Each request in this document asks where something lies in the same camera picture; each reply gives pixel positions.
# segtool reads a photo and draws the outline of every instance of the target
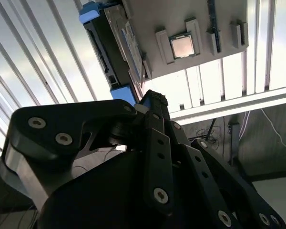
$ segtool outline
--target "electronic component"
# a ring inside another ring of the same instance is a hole
[[[181,35],[171,38],[175,58],[183,58],[194,54],[191,35]]]

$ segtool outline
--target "cable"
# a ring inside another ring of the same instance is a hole
[[[88,170],[86,168],[84,168],[83,166],[74,166],[73,168],[76,168],[76,167],[82,168],[82,169],[86,170],[86,172],[88,172]]]
[[[280,140],[281,140],[281,143],[282,145],[286,148],[286,145],[285,143],[283,142],[283,139],[282,139],[282,136],[277,132],[276,128],[274,127],[272,121],[270,120],[270,118],[266,115],[265,111],[263,109],[261,109],[263,114],[265,115],[266,119],[270,122],[271,126],[272,126],[272,129],[274,130],[274,132],[279,136]]]
[[[211,135],[211,131],[212,131],[212,129],[213,129],[213,126],[214,126],[215,122],[216,122],[216,118],[214,118],[214,119],[212,120],[212,123],[211,123],[211,126],[210,126],[210,128],[209,128],[209,131],[208,131],[208,133],[206,134],[206,137],[205,137],[205,141],[206,141],[206,142],[209,140],[209,137],[210,137],[210,135]]]
[[[104,157],[103,162],[106,161],[106,157],[108,156],[108,154],[109,154],[110,152],[112,152],[115,148],[116,148],[116,146],[115,146],[115,147],[112,147],[112,148],[105,154],[105,157]]]
[[[224,137],[223,137],[223,158],[225,156],[225,117],[223,116],[224,121]]]
[[[242,134],[239,136],[239,140],[242,139],[242,137],[243,137],[243,135],[244,135],[244,133],[245,133],[245,130],[246,130],[246,128],[247,128],[247,124],[248,124],[248,119],[249,119],[250,113],[251,113],[251,111],[248,112],[248,115],[247,115],[247,118],[246,118],[246,122],[245,122],[245,126],[244,126],[244,130],[243,130]]]
[[[20,229],[20,224],[21,224],[21,221],[23,220],[23,217],[25,216],[25,214],[26,214],[32,207],[34,207],[34,205],[30,206],[30,207],[28,208],[28,210],[26,210],[26,211],[23,213],[23,215],[21,216],[21,218],[20,218],[20,220],[19,220],[17,229]]]
[[[247,111],[245,112],[245,115],[244,115],[244,118],[243,118],[242,127],[240,128],[240,131],[239,131],[239,136],[241,135],[242,130],[243,130],[243,128],[244,128],[246,116],[247,116]]]
[[[10,212],[5,216],[5,218],[1,221],[1,223],[0,223],[0,227],[1,227],[1,225],[4,223],[4,221],[6,221],[6,219],[8,218],[8,216],[11,214],[11,212],[14,210],[14,208],[12,208],[11,210],[10,210]]]
[[[31,219],[31,221],[30,221],[30,224],[29,224],[29,226],[27,227],[27,229],[33,228],[34,223],[35,223],[36,218],[37,218],[37,215],[38,215],[38,211],[35,211],[34,214],[33,214],[32,219]]]

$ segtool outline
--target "black cable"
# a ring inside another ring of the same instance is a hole
[[[30,206],[30,207],[28,208],[28,210],[26,210],[26,211],[23,213],[23,215],[21,216],[21,218],[20,218],[20,220],[19,220],[17,229],[20,229],[20,224],[21,224],[21,221],[23,220],[23,217],[25,216],[25,214],[26,214],[32,207],[34,207],[34,205]]]
[[[8,213],[8,214],[6,214],[6,216],[5,216],[5,218],[1,221],[1,223],[0,223],[0,227],[1,227],[1,225],[4,223],[4,221],[6,221],[6,219],[8,218],[8,216],[11,214],[11,212],[14,210],[14,208],[12,208],[11,210],[10,210],[10,212]]]
[[[34,214],[33,214],[32,219],[31,219],[31,221],[30,221],[30,224],[29,224],[29,226],[27,227],[27,229],[33,228],[34,223],[35,223],[35,220],[36,220],[36,218],[37,218],[37,215],[38,215],[38,211],[35,211]]]
[[[210,135],[211,135],[211,131],[212,131],[212,129],[213,129],[213,126],[214,126],[215,121],[216,121],[216,118],[214,118],[214,119],[212,120],[212,123],[211,123],[211,126],[210,126],[210,128],[209,128],[209,131],[208,131],[208,133],[206,134],[206,137],[205,137],[205,141],[206,141],[206,142],[209,140],[209,137],[210,137]]]
[[[103,162],[105,162],[106,161],[106,157],[107,157],[107,155],[110,153],[110,152],[112,152],[114,149],[115,149],[116,147],[112,147],[106,154],[105,154],[105,157],[104,157],[104,160],[103,160]]]
[[[79,167],[79,168],[82,168],[82,169],[88,171],[88,170],[87,170],[86,168],[84,168],[83,166],[74,166],[73,168],[76,168],[76,167]]]
[[[223,117],[224,120],[224,138],[223,138],[223,158],[225,156],[225,117]]]

